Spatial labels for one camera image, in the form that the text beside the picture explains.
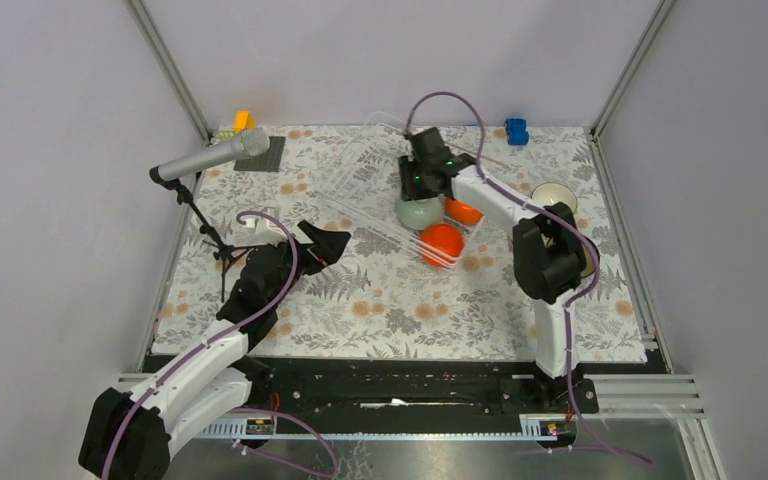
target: transparent basket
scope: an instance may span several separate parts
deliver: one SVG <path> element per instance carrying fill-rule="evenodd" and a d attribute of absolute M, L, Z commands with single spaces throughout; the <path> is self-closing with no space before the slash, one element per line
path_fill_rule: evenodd
<path fill-rule="evenodd" d="M 320 190 L 318 194 L 331 208 L 395 246 L 413 255 L 427 257 L 439 263 L 443 269 L 451 270 L 464 257 L 463 253 L 469 250 L 484 219 L 475 225 L 463 225 L 445 218 L 444 222 L 457 228 L 463 236 L 464 248 L 458 257 L 423 242 L 419 238 L 422 232 L 402 225 L 396 216 L 396 202 L 401 190 L 398 158 L 410 154 L 410 145 L 402 136 L 404 127 L 405 122 L 392 115 L 373 113 L 340 153 L 340 176 L 331 187 Z M 463 152 L 475 155 L 474 149 L 449 142 L 447 145 L 455 155 Z"/>

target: white wall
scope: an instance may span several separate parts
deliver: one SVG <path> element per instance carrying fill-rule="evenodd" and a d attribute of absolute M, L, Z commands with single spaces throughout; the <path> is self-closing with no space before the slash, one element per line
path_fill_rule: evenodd
<path fill-rule="evenodd" d="M 768 478 L 768 2 L 679 2 L 604 144 L 729 478 Z"/>
<path fill-rule="evenodd" d="M 124 2 L 0 2 L 0 479 L 81 478 L 171 245 L 148 169 L 198 145 Z"/>
<path fill-rule="evenodd" d="M 150 0 L 213 126 L 235 109 L 275 124 L 406 118 L 454 90 L 489 124 L 590 125 L 658 0 Z M 425 123 L 473 123 L 449 100 Z"/>

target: floral tablecloth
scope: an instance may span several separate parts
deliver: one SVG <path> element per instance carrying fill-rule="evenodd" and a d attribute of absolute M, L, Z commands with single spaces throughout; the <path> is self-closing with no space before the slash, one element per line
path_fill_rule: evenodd
<path fill-rule="evenodd" d="M 435 269 L 329 208 L 315 194 L 345 168 L 338 157 L 361 127 L 266 127 L 286 136 L 278 173 L 236 172 L 233 164 L 203 175 L 197 203 L 228 243 L 245 245 L 235 221 L 251 208 L 278 209 L 288 226 L 307 219 L 353 238 L 337 265 L 303 278 L 278 310 L 279 320 L 253 351 L 259 355 L 334 358 L 533 360 L 537 329 L 531 300 L 514 280 L 506 234 L 484 222 L 451 272 Z M 477 127 L 444 127 L 447 141 L 476 145 Z M 578 197 L 576 221 L 602 254 L 602 277 L 576 309 L 583 361 L 643 362 L 645 352 L 596 171 L 581 128 L 530 128 L 527 146 L 509 146 L 488 128 L 485 167 L 529 193 L 559 182 Z M 221 306 L 220 266 L 194 218 L 158 312 L 154 354 L 176 354 L 196 339 Z M 244 262 L 228 274 L 230 288 Z"/>

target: metal floor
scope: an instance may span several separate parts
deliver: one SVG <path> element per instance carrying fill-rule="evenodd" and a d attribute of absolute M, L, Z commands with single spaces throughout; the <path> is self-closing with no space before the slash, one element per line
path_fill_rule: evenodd
<path fill-rule="evenodd" d="M 579 452 L 523 455 L 541 449 L 533 442 L 493 440 L 388 440 L 333 442 L 341 461 L 339 479 L 364 480 L 496 480 L 506 479 L 647 479 L 693 478 L 678 428 L 670 420 L 593 420 L 612 446 L 652 458 L 657 467 L 644 469 L 610 453 Z M 579 434 L 579 445 L 594 445 Z M 295 462 L 330 470 L 328 455 L 315 441 L 273 440 L 264 451 Z M 241 456 L 227 440 L 193 440 L 175 457 L 165 480 L 239 480 L 314 478 L 254 455 Z"/>

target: orange ball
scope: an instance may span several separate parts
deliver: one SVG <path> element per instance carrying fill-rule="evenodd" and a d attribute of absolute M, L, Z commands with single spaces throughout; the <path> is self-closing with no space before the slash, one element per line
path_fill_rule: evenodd
<path fill-rule="evenodd" d="M 422 242 L 436 248 L 437 250 L 440 250 L 441 252 L 453 258 L 459 257 L 464 247 L 461 232 L 459 232 L 457 228 L 451 225 L 446 225 L 445 223 L 438 223 L 437 225 L 432 225 L 426 228 L 425 231 L 423 231 L 419 236 L 419 239 Z M 431 255 L 434 255 L 432 257 L 426 253 L 422 254 L 422 258 L 424 258 L 429 265 L 438 268 L 450 266 L 448 263 L 444 264 L 437 261 L 437 258 L 440 257 L 437 252 L 430 250 L 425 251 L 429 252 Z"/>
<path fill-rule="evenodd" d="M 448 197 L 446 198 L 446 215 L 463 225 L 475 225 L 484 216 L 469 205 Z"/>

